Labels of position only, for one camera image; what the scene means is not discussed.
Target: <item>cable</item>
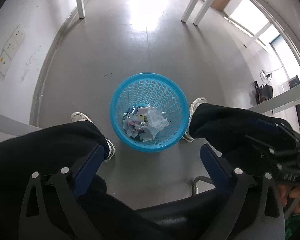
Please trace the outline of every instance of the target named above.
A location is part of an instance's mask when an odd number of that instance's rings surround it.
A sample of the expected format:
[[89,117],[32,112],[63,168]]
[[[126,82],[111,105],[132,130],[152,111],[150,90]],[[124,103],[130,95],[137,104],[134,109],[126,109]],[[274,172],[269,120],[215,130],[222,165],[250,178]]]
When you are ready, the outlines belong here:
[[260,78],[261,78],[261,81],[264,83],[264,84],[269,84],[269,82],[271,81],[271,79],[272,79],[272,73],[270,73],[271,74],[271,76],[270,76],[270,79],[269,79],[269,81],[268,82],[265,82],[265,81],[263,81],[263,79],[262,79],[262,77],[261,77],[261,74],[262,74],[262,72],[260,72]]
[[[278,69],[275,69],[275,70],[270,70],[270,72],[267,72],[267,71],[261,71],[260,72],[260,78],[261,78],[261,81],[264,83],[264,84],[269,84],[269,82],[271,81],[271,79],[272,79],[272,72],[274,72],[274,71],[277,71],[277,70],[279,70],[279,69],[282,69],[283,68],[283,66],[284,66],[284,64],[282,64],[282,66],[280,67],[280,68],[278,68]],[[265,82],[264,80],[263,80],[263,78],[262,78],[262,76],[261,76],[261,74],[262,73],[264,73],[265,74],[265,76],[266,76],[266,73],[268,73],[268,74],[270,74],[270,79],[269,79],[269,81],[268,82]]]
[[274,71],[277,71],[277,70],[279,70],[279,69],[282,69],[282,67],[284,66],[284,64],[282,64],[282,66],[281,67],[279,67],[278,69],[275,69],[275,70],[270,70],[270,73],[272,73],[272,72],[274,72]]

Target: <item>hand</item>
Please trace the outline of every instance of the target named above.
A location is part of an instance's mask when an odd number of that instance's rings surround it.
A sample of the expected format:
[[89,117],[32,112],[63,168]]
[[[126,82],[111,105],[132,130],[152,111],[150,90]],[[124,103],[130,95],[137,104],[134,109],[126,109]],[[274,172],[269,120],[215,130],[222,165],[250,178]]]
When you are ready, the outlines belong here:
[[[282,207],[285,207],[287,205],[287,202],[288,202],[287,197],[288,196],[290,198],[300,197],[300,186],[297,186],[294,189],[292,189],[291,186],[279,184],[277,186],[277,189],[279,191],[279,199],[282,204]],[[299,201],[298,205],[295,207],[295,209],[293,210],[293,213],[295,213],[295,214],[300,213],[300,201]]]

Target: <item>trash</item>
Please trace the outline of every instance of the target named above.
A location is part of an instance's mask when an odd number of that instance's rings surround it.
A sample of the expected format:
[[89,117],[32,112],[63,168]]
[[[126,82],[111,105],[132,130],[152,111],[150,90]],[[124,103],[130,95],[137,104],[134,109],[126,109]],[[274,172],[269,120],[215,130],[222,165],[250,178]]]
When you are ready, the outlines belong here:
[[129,137],[140,138],[143,142],[154,139],[158,132],[169,125],[156,107],[132,106],[122,117],[122,127]]

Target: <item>green cloth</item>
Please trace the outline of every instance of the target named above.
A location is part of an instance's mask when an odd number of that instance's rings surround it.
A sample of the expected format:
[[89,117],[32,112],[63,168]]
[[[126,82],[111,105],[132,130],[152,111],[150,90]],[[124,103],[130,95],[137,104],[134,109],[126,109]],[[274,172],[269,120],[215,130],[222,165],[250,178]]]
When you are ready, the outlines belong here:
[[286,224],[286,240],[296,231],[297,227],[300,224],[300,214],[291,215],[285,221]]

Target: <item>metal chair leg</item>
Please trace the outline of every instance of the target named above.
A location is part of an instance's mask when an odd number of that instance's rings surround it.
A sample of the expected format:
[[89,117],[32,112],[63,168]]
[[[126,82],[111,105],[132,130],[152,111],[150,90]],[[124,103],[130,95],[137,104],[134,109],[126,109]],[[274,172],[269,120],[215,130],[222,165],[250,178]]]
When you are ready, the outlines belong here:
[[199,181],[204,181],[204,182],[207,182],[207,183],[213,185],[213,182],[209,177],[206,177],[206,176],[196,177],[192,183],[192,196],[197,195],[197,193],[198,193],[198,185],[197,184]]

